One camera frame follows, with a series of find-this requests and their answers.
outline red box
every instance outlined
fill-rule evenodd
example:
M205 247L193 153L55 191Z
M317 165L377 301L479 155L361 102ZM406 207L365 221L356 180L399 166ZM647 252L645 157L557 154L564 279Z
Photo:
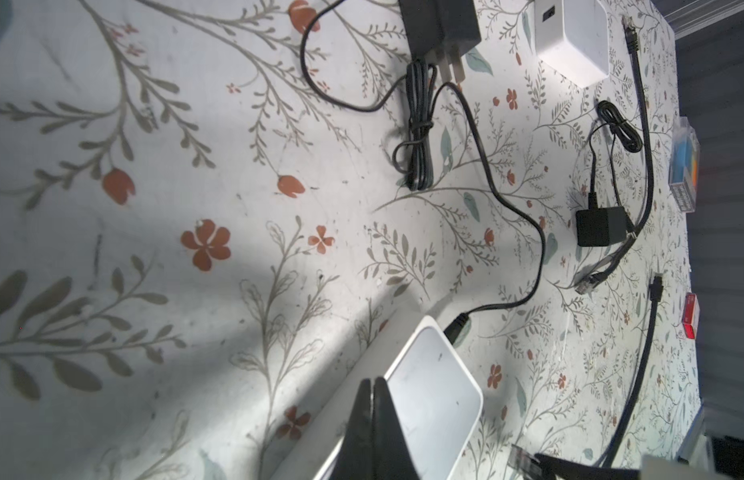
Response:
M694 293L687 293L686 304L684 305L684 319L681 321L687 339L696 338L697 325L699 322L700 304L697 302L697 295Z

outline black cable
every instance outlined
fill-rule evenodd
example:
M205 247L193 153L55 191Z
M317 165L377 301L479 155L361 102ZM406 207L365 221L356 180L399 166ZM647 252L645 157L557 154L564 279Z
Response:
M303 39L300 41L300 69L303 71L303 80L305 83L308 84L311 90L316 93L320 98L322 98L325 101L328 101L332 105L336 105L338 107L347 108L348 110L354 110L354 111L360 111L363 113L370 113L373 111L380 110L383 105L385 105L386 101L388 101L388 98L390 98L391 95L393 95L393 92L396 91L396 88L406 79L406 75L402 75L401 77L398 77L395 82L393 82L393 85L390 86L390 90L386 91L385 95L375 104L372 104L368 107L359 107L358 105L353 105L346 103L342 100L338 100L335 97L332 97L331 95L326 94L321 88L319 88L318 85L313 81L313 79L310 77L310 72L308 71L308 65L305 62L305 47L308 44L308 34L311 30L313 30L313 26L316 24L316 22L319 21L319 18L323 17L325 14L328 14L335 8L339 6L339 4L345 2L345 0L337 0L335 3L330 4L328 7L326 7L324 10L316 14L315 17L313 17L313 20L311 20L308 25L305 27L305 31L303 32Z
M641 137L635 128L623 118L616 105L610 101L602 100L598 102L596 107L596 113L598 118L601 119L602 123L596 129L593 129L588 134L588 145L590 146L590 152L593 154L593 162L590 165L590 193L588 195L588 208L598 208L596 200L596 149L593 148L593 136L596 132L603 127L609 127L612 133L612 146L609 152L609 166L611 168L612 175L612 187L614 188L614 196L616 197L616 204L622 205L620 200L620 192L616 187L616 173L614 171L614 143L617 139L620 140L622 146L629 152L637 154L641 151L643 144L641 143Z
M426 65L421 60L415 60L414 62L410 63L407 66L406 75L396 80L390 90L385 93L383 98L378 103L370 105L368 107L351 105L344 101L338 100L337 98L331 97L330 95L324 93L318 87L318 85L313 82L313 79L310 77L310 72L308 71L307 63L305 61L305 50L308 41L308 35L316 22L318 22L319 18L321 18L328 12L331 12L343 2L345 2L345 0L337 0L335 3L330 4L324 10L319 12L305 27L303 38L300 42L300 68L302 69L303 78L305 79L305 82L308 84L308 86L314 92L316 92L316 94L320 98L333 105L360 112L372 112L380 110L385 102L388 100L390 95L393 93L393 91L396 90L396 87L402 81L406 80L406 97L409 103L409 136L411 140L404 141L396 146L396 148L393 150L393 162L398 171L406 174L406 185L411 190L425 190L431 187L431 185L433 184L433 162L430 158L428 132L433 126L433 113L435 112L435 103L439 98L439 94L444 88L448 88L457 96L460 105L463 107L463 111L465 112L465 119L468 121L468 126L471 130L471 135L473 136L476 150L479 152L479 158L481 159L481 163L484 167L484 173L486 175L486 182L489 185L489 191L492 192L492 196L494 196L494 198L502 206L508 208L513 213L529 222L530 225L532 225L537 230L537 233L540 236L540 264L537 269L535 283L531 287L529 293L527 293L527 295L525 295L522 299L516 300L515 302L490 303L488 305L478 306L468 312L461 313L454 321L452 321L452 323L449 324L449 326L444 331L447 338L449 338L449 341L453 344L457 339L460 331L463 329L463 326L465 326L465 323L468 320L468 315L470 315L471 313L483 312L486 310L506 310L515 308L516 306L520 306L525 304L526 302L529 302L530 298L534 296L534 294L537 292L537 289L540 285L540 280L542 278L542 265L545 258L545 232L542 230L540 225L534 221L534 219L532 219L526 213L522 212L513 204L508 202L497 190L494 178L492 177L492 167L489 164L489 159L487 158L486 152L484 151L484 145L482 144L481 136L479 135L479 129L475 124L475 120L473 119L470 105L468 105L468 101L465 99L465 96L463 95L463 92L460 91L459 87L452 82L445 82L441 85L441 87L439 87L439 90L435 92L435 95L433 94L433 87L435 85L436 75L435 66ZM430 82L428 82L428 72L432 72ZM413 148L411 157L409 159L409 164L407 165L407 170L404 170L398 165L396 154L398 153L398 150L400 148L406 146L412 146Z
M431 121L433 114L430 113L429 106L431 104L431 99L433 98L433 89L435 87L435 66L428 66L422 60L415 60L410 63L406 67L406 75L396 79L396 81L393 82L393 85L391 85L390 90L386 91L383 97L376 104L368 107L349 104L346 101L328 95L321 90L310 77L310 72L308 71L308 66L305 61L308 35L316 22L319 21L319 18L331 12L343 2L345 2L345 0L337 0L335 3L330 4L324 10L316 14L313 20L311 20L305 27L303 38L300 42L300 69L303 72L303 78L308 86L316 92L316 95L321 99L338 107L362 113L380 110L393 92L396 91L396 88L401 84L401 82L406 81L406 99L409 103L409 140L401 142L396 145L395 149L393 149L393 166L398 172L405 175L405 185L411 191L427 190L433 186L433 160L430 156L428 132L433 126L433 122ZM428 82L429 70L433 72L430 82ZM412 147L412 152L409 156L409 162L406 165L406 169L400 166L397 157L399 149L404 147Z
M649 115L646 112L646 97L644 96L644 81L641 79L641 66L638 61L638 33L630 20L623 19L625 30L625 42L627 43L627 53L630 55L630 66L633 69L633 79L636 87L636 100L638 110L641 116L641 129L644 137L644 160L646 161L646 199L644 202L644 212L635 225L633 234L614 252L611 262L606 270L597 274L586 276L579 284L578 293L588 293L596 286L607 280L620 265L622 259L630 251L630 248L636 243L638 234L644 229L646 221L649 220L649 214L654 203L654 163L652 162L651 140L649 139Z
M652 348L652 340L654 339L654 326L657 318L657 307L660 304L663 293L662 277L659 275L654 276L654 280L649 285L649 298L651 301L651 310L649 312L649 325L646 327L646 341L644 343L644 351L641 353L641 360L638 364L638 370L636 370L636 379L633 384L633 389L630 390L630 395L625 402L625 408L622 410L620 421L616 425L614 435L609 441L607 449L604 451L604 463L603 467L609 468L614 462L617 450L620 448L623 437L627 430L627 424L630 422L630 418L633 416L633 410L638 402L638 393L641 390L641 383L644 381L644 374L646 373L646 365L649 363L649 354Z

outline black power adapter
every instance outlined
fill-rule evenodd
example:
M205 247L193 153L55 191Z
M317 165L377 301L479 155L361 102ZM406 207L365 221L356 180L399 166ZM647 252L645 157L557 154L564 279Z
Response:
M588 195L594 200L595 194ZM622 206L589 207L574 214L577 221L577 245L609 246L627 237L627 214Z
M412 60L437 64L444 82L465 79L460 57L481 42L472 0L399 0Z

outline white router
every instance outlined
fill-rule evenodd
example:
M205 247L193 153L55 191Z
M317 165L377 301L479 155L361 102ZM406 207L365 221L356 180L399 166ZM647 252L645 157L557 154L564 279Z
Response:
M484 397L439 324L401 315L361 356L271 480L332 475L362 379L386 379L406 446L421 480L446 480L481 416Z
M538 58L588 87L609 77L607 12L598 0L535 0Z

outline table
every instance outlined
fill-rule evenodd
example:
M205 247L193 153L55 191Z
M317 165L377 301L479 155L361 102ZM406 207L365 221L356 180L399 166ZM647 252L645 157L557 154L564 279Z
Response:
M431 131L435 185L410 193L389 164L401 95L357 114L305 87L297 45L319 4L2 5L0 478L267 478L387 322L415 310L445 325L530 287L539 240L489 197L454 97ZM475 315L457 347L485 411L456 478L511 478L514 442L601 454L651 271L666 294L615 465L673 456L700 405L679 325L686 221L664 181L674 36L647 0L605 6L611 75L579 89L535 59L533 4L476 3L484 40L462 89L501 192L549 250L534 299ZM309 66L322 88L371 103L404 72L397 11L353 0L321 19ZM640 29L656 201L616 274L579 296L574 274L608 252L578 248L572 224L596 99L640 126L623 13ZM643 158L617 146L614 160L637 218Z

